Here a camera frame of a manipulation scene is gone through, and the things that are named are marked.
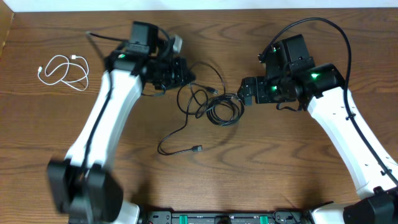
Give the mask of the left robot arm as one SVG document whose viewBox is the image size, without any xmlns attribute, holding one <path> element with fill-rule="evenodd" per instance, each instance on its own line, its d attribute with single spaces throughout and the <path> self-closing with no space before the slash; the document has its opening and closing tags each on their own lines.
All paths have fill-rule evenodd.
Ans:
<svg viewBox="0 0 398 224">
<path fill-rule="evenodd" d="M 60 213 L 70 223 L 137 223 L 138 205 L 124 199 L 111 171 L 126 120 L 148 83 L 161 94 L 194 81 L 180 55 L 182 38 L 135 21 L 129 39 L 102 56 L 104 73 L 82 132 L 63 160 L 52 159 L 47 178 Z"/>
</svg>

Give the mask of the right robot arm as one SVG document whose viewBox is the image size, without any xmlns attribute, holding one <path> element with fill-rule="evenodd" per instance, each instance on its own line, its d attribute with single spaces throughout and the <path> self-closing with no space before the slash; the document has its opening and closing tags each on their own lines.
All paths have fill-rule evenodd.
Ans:
<svg viewBox="0 0 398 224">
<path fill-rule="evenodd" d="M 397 223 L 397 162 L 371 131 L 351 95 L 345 96 L 345 80 L 327 63 L 316 66 L 303 35 L 271 45 L 265 60 L 266 74 L 242 80 L 238 96 L 252 103 L 299 102 L 324 129 L 349 170 L 360 200 L 353 204 L 326 203 L 307 210 L 302 223 Z"/>
</svg>

